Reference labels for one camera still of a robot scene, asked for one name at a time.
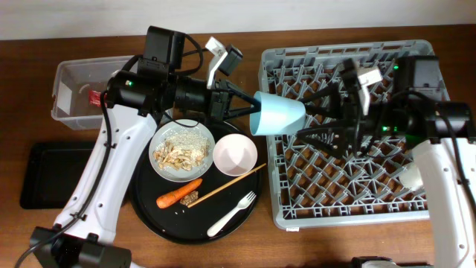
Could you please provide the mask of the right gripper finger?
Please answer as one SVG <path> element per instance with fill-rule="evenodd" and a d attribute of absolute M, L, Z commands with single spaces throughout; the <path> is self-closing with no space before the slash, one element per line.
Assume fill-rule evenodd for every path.
<path fill-rule="evenodd" d="M 335 158 L 341 158 L 350 145 L 352 127 L 348 124 L 322 124 L 299 130 L 297 139 L 324 151 Z"/>
<path fill-rule="evenodd" d="M 329 97 L 330 103 L 333 104 L 340 104 L 341 102 L 341 95 L 338 90 L 337 83 L 330 83 L 327 87 L 317 91 L 316 93 L 300 99 L 301 103 L 309 103 L 311 101 L 315 101 L 317 99 Z"/>

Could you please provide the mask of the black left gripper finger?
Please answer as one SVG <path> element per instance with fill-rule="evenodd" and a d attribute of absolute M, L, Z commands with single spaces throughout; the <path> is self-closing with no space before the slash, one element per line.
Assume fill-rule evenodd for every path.
<path fill-rule="evenodd" d="M 238 87 L 237 85 L 233 84 L 232 82 L 229 82 L 227 81 L 226 82 L 226 85 L 227 85 L 227 89 L 228 91 L 234 96 L 234 97 L 238 97 L 242 100 L 244 100 L 245 102 L 251 104 L 251 105 L 260 105 L 260 102 L 255 99 L 254 97 L 250 96 L 249 94 L 247 94 L 246 92 L 244 92 L 243 90 L 241 90 L 240 87 Z"/>
<path fill-rule="evenodd" d="M 244 115 L 250 115 L 255 112 L 259 112 L 260 108 L 258 106 L 250 106 L 245 108 L 229 109 L 226 113 L 226 119 L 230 120 L 233 118 L 238 118 Z"/>

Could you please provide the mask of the blue cup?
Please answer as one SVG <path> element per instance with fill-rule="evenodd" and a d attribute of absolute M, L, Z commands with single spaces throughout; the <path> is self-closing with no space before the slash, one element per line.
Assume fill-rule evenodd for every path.
<path fill-rule="evenodd" d="M 303 129 L 306 108 L 302 102 L 265 92 L 256 92 L 254 99 L 261 107 L 250 114 L 252 135 L 291 135 Z"/>

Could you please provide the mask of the pink bowl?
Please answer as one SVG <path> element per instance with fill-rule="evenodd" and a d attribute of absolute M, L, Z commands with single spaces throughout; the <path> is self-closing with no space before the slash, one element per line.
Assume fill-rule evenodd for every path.
<path fill-rule="evenodd" d="M 257 163 L 257 147 L 246 135 L 229 134 L 220 138 L 213 149 L 213 163 L 228 176 L 241 176 Z"/>

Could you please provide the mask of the rice and peanut shells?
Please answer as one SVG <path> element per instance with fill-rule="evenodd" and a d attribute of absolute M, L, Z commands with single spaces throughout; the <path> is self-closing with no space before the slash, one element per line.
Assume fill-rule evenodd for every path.
<path fill-rule="evenodd" d="M 200 133 L 182 130 L 163 138 L 152 152 L 152 160 L 160 170 L 172 168 L 191 171 L 204 164 L 210 149 L 209 140 Z"/>

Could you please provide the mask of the grey plate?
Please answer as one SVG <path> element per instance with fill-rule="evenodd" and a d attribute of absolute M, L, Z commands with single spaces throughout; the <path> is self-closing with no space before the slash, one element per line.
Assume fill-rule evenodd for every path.
<path fill-rule="evenodd" d="M 179 119 L 162 126 L 149 143 L 153 170 L 171 182 L 189 182 L 204 175 L 213 164 L 215 139 L 198 121 Z"/>

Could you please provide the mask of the white cup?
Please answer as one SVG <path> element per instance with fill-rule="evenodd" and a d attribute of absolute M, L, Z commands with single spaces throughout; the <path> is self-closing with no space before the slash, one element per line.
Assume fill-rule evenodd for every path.
<path fill-rule="evenodd" d="M 410 191 L 418 191 L 423 187 L 421 173 L 414 162 L 404 166 L 404 170 L 399 175 L 399 181 L 404 188 L 407 188 Z"/>

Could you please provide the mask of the red snack wrapper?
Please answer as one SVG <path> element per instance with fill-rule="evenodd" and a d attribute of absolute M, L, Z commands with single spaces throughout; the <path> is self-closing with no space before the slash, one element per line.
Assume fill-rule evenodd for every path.
<path fill-rule="evenodd" d="M 90 90 L 89 91 L 89 105 L 90 106 L 101 107 L 100 96 L 101 96 L 100 92 L 95 91 L 95 90 Z"/>

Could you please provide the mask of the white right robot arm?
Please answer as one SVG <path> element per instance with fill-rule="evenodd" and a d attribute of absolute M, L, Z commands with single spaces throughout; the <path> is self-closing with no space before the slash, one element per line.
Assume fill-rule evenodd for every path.
<path fill-rule="evenodd" d="M 340 81 L 292 100 L 264 92 L 245 95 L 253 135 L 296 135 L 330 156 L 351 150 L 370 157 L 373 140 L 402 135 L 412 154 L 412 174 L 422 180 L 434 233 L 437 267 L 475 265 L 475 123 L 467 104 L 434 97 L 440 86 L 435 56 L 400 57 L 389 100 L 373 103 L 369 86 L 378 67 L 342 63 Z"/>

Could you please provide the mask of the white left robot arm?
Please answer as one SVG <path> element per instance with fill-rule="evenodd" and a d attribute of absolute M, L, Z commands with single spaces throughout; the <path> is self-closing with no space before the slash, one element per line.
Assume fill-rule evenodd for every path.
<path fill-rule="evenodd" d="M 26 255 L 43 267 L 131 267 L 132 254 L 113 244 L 120 207 L 135 167 L 169 109 L 226 121 L 260 110 L 260 104 L 217 71 L 230 74 L 242 61 L 232 45 L 209 39 L 194 52 L 213 55 L 205 80 L 182 70 L 190 36 L 151 26 L 144 52 L 131 57 L 100 95 L 103 122 L 80 181 L 49 228 L 37 227 Z"/>

